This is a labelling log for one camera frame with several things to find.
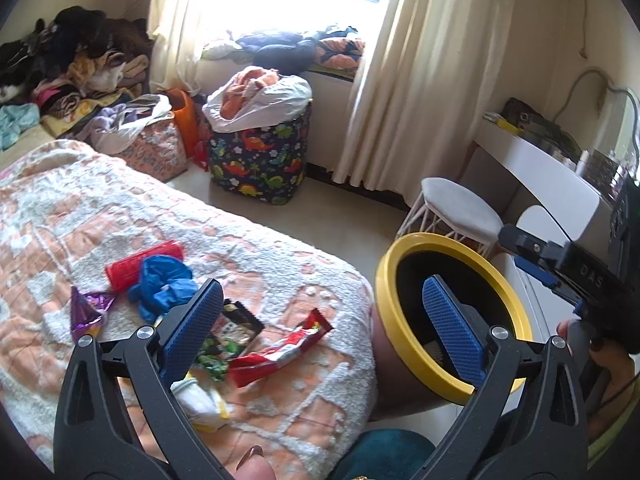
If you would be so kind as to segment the left hand painted nails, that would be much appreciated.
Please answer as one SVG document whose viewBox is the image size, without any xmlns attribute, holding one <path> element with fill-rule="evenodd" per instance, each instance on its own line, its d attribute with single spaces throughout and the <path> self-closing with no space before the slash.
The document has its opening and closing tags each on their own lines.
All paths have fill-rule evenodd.
<svg viewBox="0 0 640 480">
<path fill-rule="evenodd" d="M 235 480 L 276 480 L 276 474 L 264 457 L 264 450 L 259 445 L 253 445 L 236 465 Z"/>
</svg>

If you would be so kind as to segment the right hand painted nails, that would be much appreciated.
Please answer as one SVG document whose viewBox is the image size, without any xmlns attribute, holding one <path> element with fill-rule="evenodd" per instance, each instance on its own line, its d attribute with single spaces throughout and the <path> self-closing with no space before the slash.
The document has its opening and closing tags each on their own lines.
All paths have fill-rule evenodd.
<svg viewBox="0 0 640 480">
<path fill-rule="evenodd" d="M 637 404 L 636 369 L 631 356 L 614 341 L 600 339 L 590 346 L 590 356 L 597 366 L 610 374 L 610 380 L 604 390 L 599 407 L 589 412 L 588 438 L 589 442 L 596 442 L 616 422 L 623 422 L 623 417 L 629 415 Z"/>
</svg>

